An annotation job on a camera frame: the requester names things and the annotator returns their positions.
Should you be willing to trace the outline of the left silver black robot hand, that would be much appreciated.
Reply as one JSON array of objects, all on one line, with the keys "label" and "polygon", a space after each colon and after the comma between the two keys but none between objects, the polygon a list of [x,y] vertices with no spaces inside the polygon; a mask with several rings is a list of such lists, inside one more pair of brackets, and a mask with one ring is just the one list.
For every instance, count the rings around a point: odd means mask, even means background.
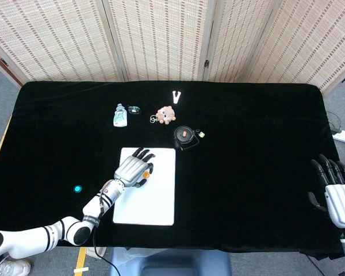
[{"label": "left silver black robot hand", "polygon": [[117,168],[114,179],[121,181],[125,187],[140,188],[147,182],[143,177],[145,172],[153,173],[154,164],[150,162],[155,154],[144,147],[138,148],[132,155],[128,156]]}]

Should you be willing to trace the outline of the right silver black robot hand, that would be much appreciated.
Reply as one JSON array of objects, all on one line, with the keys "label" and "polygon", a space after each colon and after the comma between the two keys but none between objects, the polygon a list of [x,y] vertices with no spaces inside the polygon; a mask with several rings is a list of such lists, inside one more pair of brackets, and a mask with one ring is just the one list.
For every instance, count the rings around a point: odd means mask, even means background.
[{"label": "right silver black robot hand", "polygon": [[345,229],[345,165],[320,154],[319,160],[312,159],[319,183],[323,188],[326,206],[322,206],[315,194],[308,192],[309,202],[318,210],[327,212],[333,224]]}]

